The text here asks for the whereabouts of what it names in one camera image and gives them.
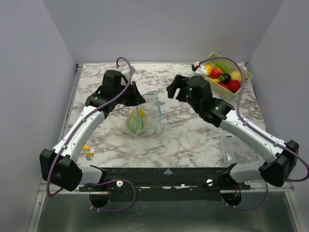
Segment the beige pear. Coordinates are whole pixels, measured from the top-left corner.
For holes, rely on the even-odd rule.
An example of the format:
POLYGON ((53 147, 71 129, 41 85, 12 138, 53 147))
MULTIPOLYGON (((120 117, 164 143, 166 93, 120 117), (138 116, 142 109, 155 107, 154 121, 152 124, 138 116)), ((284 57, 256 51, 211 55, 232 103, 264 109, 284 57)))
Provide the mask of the beige pear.
POLYGON ((231 80, 237 80, 239 82, 242 82, 242 76, 239 71, 234 71, 230 73, 231 80))

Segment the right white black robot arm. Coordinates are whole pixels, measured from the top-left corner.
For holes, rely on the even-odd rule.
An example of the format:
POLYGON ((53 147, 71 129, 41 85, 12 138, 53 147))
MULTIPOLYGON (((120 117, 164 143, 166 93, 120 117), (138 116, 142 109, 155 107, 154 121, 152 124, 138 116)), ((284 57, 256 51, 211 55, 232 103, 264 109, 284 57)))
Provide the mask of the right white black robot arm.
POLYGON ((232 165, 229 173, 222 177, 225 188, 234 189, 239 183, 254 180, 283 186, 296 165, 296 157, 286 148, 297 152, 298 143, 275 137, 273 143, 267 141, 271 135, 255 125, 249 126, 246 118, 238 116, 233 105, 213 97, 209 82, 202 76, 177 75, 167 92, 170 99, 187 102, 204 121, 233 134, 263 158, 263 161, 232 165))

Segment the green white cabbage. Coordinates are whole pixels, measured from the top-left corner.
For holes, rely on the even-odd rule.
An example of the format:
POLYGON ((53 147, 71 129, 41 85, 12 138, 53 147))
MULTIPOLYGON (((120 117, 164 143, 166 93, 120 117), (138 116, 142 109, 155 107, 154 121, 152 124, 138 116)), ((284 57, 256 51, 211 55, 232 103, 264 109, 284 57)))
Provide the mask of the green white cabbage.
POLYGON ((143 118, 136 111, 131 112, 126 119, 126 127, 132 134, 140 133, 144 128, 143 118))

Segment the yellow red mango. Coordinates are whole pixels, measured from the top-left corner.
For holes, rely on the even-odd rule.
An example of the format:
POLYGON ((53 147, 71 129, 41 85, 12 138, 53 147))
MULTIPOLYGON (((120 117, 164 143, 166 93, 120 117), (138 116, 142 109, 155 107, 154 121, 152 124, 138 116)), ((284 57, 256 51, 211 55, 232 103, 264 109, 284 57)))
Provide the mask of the yellow red mango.
POLYGON ((145 114, 145 112, 143 111, 143 109, 139 109, 139 116, 140 116, 141 118, 144 117, 144 114, 145 114))

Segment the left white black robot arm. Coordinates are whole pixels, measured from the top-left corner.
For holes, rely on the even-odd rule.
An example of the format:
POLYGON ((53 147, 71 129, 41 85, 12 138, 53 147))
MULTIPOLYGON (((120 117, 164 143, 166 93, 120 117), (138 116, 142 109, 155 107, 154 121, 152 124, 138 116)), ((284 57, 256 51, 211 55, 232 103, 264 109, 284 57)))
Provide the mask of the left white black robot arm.
POLYGON ((97 191, 106 188, 107 179, 101 168, 80 168, 77 160, 94 130, 117 104, 138 106, 145 103, 132 80, 134 72, 134 68, 125 68, 104 73, 101 86, 86 99, 81 115, 69 132, 51 150, 41 152, 43 180, 68 191, 75 190, 80 184, 90 184, 97 191))

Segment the clear zip top bag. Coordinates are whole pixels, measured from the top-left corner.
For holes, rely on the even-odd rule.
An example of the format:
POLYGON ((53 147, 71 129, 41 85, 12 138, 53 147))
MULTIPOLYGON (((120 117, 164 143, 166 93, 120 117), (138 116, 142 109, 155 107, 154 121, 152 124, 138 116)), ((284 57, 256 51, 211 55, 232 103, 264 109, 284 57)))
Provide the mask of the clear zip top bag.
POLYGON ((159 102, 159 93, 146 93, 142 95, 146 100, 146 103, 136 106, 133 111, 139 112, 139 109, 143 109, 145 112, 143 121, 144 121, 144 128, 141 130, 140 133, 132 134, 128 129, 128 131, 136 136, 141 133, 150 134, 153 133, 161 123, 162 119, 162 112, 159 102))

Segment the red pomegranate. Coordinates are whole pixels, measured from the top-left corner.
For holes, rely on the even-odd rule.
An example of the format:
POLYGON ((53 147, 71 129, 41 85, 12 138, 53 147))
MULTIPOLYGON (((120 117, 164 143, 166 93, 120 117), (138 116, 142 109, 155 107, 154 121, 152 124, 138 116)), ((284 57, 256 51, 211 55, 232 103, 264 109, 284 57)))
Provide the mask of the red pomegranate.
POLYGON ((228 82, 227 87, 232 93, 236 93, 241 89, 241 83, 238 80, 231 80, 228 82))

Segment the red apple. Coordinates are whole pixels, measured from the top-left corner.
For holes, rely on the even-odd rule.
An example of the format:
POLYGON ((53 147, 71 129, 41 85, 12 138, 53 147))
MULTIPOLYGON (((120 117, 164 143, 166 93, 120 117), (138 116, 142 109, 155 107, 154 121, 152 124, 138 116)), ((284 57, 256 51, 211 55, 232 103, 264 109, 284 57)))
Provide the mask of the red apple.
POLYGON ((213 68, 211 71, 212 79, 218 79, 222 74, 223 74, 223 71, 218 67, 213 68))

